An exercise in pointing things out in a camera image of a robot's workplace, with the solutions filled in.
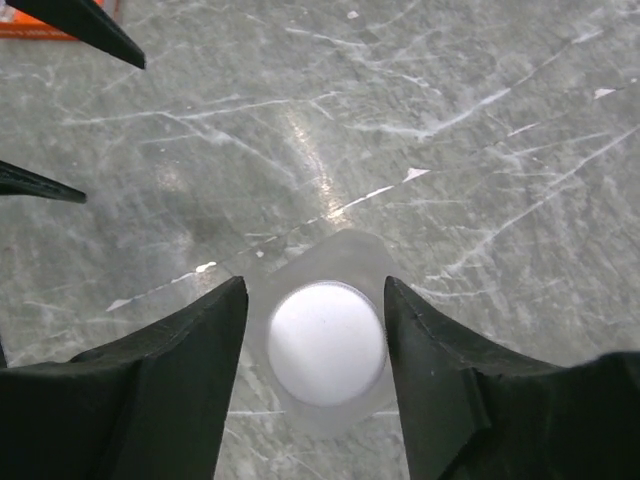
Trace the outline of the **clear bottle yellow label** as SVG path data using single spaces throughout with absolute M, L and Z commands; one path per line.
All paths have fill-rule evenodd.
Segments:
M 379 237 L 344 229 L 322 240 L 265 279 L 249 283 L 248 348 L 264 371 L 282 409 L 301 429 L 321 437 L 340 435 L 394 399 L 384 327 L 384 285 L 388 277 L 400 273 Z M 267 356 L 267 335 L 273 310 L 291 292 L 319 281 L 346 283 L 362 292 L 377 312 L 386 347 L 386 362 L 378 381 L 356 399 L 334 407 L 307 405 L 295 399 L 276 379 Z

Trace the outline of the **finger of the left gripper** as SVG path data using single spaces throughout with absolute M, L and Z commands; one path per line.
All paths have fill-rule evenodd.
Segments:
M 77 204 L 87 202 L 87 195 L 75 188 L 41 176 L 7 162 L 0 162 L 2 196 L 31 196 Z
M 142 49 L 96 1 L 25 0 L 6 4 L 132 66 L 146 68 Z

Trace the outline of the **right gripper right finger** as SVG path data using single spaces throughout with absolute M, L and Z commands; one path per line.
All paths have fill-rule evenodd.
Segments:
M 414 479 L 635 479 L 639 355 L 571 367 L 503 347 L 401 280 L 384 320 Z

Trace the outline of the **white bottle cap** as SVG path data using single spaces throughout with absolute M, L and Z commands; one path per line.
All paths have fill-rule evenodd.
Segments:
M 319 281 L 291 292 L 273 310 L 267 356 L 276 379 L 295 399 L 334 407 L 378 381 L 386 347 L 377 312 L 362 292 Z

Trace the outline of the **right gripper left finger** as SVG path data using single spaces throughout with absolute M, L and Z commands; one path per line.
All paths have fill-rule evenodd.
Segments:
M 247 322 L 234 277 L 66 362 L 1 371 L 5 479 L 210 479 Z

